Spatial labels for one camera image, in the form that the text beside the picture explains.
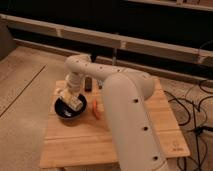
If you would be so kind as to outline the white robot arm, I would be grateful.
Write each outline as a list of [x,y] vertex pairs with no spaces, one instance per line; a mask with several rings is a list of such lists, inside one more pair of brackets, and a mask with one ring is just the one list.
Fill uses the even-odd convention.
[[80,86],[85,76],[103,82],[102,102],[122,171],[169,171],[145,101],[153,95],[152,77],[139,70],[97,64],[88,55],[66,59],[69,70],[60,99],[65,115],[84,109]]

